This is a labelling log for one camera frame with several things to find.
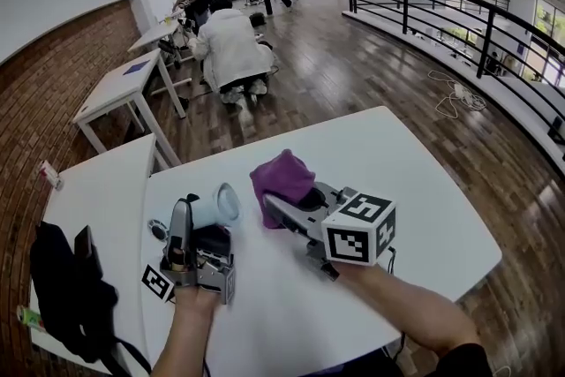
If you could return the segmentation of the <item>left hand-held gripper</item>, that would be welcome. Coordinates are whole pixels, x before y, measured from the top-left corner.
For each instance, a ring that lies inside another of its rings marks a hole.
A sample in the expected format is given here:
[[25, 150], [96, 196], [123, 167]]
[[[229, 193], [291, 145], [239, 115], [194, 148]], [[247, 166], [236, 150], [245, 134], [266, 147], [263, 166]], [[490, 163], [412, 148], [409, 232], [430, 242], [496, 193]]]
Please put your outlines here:
[[[187, 272], [171, 270], [169, 252], [173, 247], [185, 250]], [[175, 297], [176, 287], [200, 287], [218, 293], [221, 303], [229, 304], [236, 285], [229, 230], [210, 225], [192, 232], [191, 203], [187, 199], [179, 199], [173, 207], [162, 257], [154, 265], [147, 264], [141, 283], [163, 301]]]

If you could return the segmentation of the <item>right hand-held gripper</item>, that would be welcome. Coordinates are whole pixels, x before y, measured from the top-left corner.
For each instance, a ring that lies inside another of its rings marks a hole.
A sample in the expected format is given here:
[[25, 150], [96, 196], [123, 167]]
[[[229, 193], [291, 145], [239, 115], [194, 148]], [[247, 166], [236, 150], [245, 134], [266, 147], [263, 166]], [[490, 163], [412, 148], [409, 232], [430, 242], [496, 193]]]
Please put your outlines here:
[[337, 262], [372, 267], [396, 237], [396, 203], [350, 187], [315, 182], [296, 203], [273, 193], [263, 203], [278, 225], [309, 238], [307, 255], [332, 281]]

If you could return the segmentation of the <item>person's left hand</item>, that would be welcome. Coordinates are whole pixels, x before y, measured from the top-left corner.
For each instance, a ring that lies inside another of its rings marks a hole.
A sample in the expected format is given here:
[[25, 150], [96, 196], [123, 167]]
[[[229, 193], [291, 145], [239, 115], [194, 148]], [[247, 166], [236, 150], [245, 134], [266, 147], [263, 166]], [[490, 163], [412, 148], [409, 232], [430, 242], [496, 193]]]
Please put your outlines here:
[[188, 271], [188, 265], [185, 260], [185, 250], [181, 248], [169, 249], [169, 263], [172, 271], [184, 273]]

